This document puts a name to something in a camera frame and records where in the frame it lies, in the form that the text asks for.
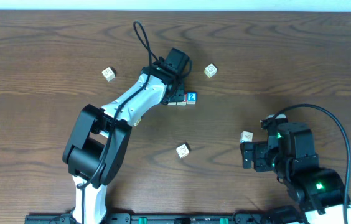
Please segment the blue number 2 block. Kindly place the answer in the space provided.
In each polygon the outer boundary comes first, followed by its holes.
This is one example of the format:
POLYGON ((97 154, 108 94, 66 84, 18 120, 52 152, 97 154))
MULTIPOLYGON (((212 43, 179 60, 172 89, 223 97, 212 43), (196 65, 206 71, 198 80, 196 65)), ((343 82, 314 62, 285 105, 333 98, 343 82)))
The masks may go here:
POLYGON ((187 104, 194 105, 197 102, 197 93, 196 92, 188 92, 187 93, 187 104))

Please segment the red letter I block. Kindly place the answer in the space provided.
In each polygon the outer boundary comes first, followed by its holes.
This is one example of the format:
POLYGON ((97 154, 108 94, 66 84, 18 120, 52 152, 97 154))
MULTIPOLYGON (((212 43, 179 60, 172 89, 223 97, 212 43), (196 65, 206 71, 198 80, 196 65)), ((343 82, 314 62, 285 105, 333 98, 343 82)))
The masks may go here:
POLYGON ((187 95, 184 95, 184 99, 182 101, 177 102, 177 106, 185 106, 187 104, 187 95))

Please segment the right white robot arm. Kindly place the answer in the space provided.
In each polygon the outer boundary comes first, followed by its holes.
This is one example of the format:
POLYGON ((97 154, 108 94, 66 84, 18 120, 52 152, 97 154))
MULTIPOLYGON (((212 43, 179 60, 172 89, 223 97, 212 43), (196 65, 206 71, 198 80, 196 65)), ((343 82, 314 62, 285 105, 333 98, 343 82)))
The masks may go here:
POLYGON ((351 206, 338 173, 320 167, 308 125, 286 119, 266 128, 268 138, 240 145, 243 168, 272 171, 299 205, 272 209, 261 223, 351 223, 351 206))

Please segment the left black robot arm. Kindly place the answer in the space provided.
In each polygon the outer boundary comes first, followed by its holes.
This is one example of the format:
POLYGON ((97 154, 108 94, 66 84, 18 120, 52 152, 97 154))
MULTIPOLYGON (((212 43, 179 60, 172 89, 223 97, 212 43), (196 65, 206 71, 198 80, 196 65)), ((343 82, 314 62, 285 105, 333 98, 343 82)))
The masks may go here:
POLYGON ((105 221, 106 187, 120 170, 133 126, 153 106, 184 101, 186 67, 190 57, 173 48, 118 99, 81 110, 62 156, 77 188, 70 223, 105 221))

